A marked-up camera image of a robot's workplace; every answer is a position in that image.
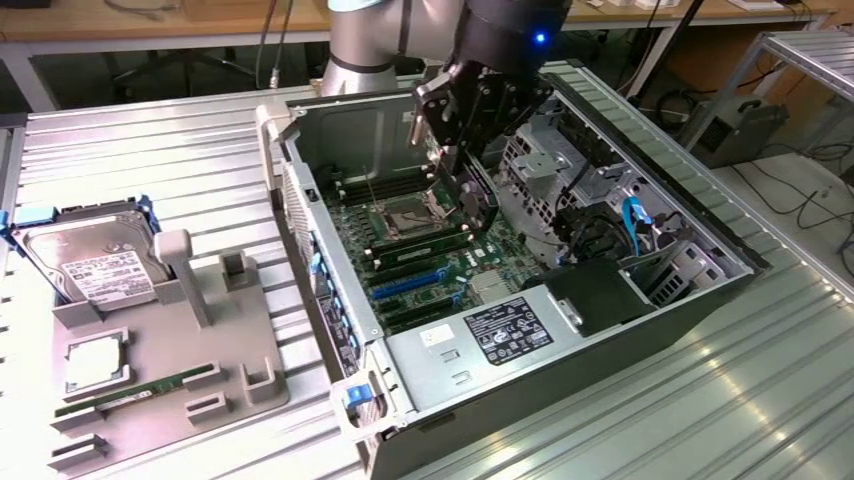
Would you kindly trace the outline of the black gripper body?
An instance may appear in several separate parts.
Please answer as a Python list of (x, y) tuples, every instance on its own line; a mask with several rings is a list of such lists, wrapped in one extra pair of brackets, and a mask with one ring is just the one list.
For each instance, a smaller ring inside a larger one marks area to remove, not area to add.
[(481, 74), (529, 80), (545, 62), (572, 3), (473, 0), (463, 3), (445, 71), (452, 80)]

